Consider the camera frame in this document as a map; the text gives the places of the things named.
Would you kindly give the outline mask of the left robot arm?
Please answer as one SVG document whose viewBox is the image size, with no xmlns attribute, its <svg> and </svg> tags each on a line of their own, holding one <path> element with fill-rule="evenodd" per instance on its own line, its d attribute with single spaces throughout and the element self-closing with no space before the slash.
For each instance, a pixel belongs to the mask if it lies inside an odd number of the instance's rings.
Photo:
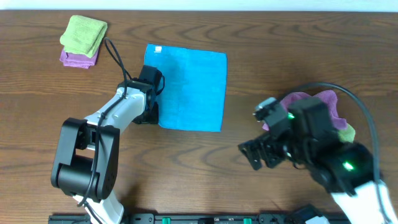
<svg viewBox="0 0 398 224">
<path fill-rule="evenodd" d="M 113 190 L 119 139 L 131 123 L 157 123 L 155 99 L 164 87 L 164 80 L 120 83 L 101 109 L 62 124 L 50 181 L 85 208 L 91 223 L 122 222 L 124 207 Z"/>
</svg>

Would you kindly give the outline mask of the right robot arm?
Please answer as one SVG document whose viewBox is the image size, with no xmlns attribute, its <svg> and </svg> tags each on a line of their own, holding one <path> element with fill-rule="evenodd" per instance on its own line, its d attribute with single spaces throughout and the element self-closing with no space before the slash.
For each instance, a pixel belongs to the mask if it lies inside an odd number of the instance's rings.
<svg viewBox="0 0 398 224">
<path fill-rule="evenodd" d="M 254 170 L 284 160 L 303 165 L 332 196 L 351 223 L 397 223 L 387 185 L 374 176 L 372 154 L 360 143 L 339 139 L 274 140 L 268 136 L 238 146 Z"/>
</svg>

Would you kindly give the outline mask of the blue microfiber cloth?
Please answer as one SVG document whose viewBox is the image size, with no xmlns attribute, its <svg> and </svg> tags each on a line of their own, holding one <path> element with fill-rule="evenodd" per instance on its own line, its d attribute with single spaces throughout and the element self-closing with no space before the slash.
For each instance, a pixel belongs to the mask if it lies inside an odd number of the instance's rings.
<svg viewBox="0 0 398 224">
<path fill-rule="evenodd" d="M 226 53 L 148 44 L 144 64 L 165 77 L 164 90 L 157 97 L 161 127 L 221 131 L 228 80 Z"/>
</svg>

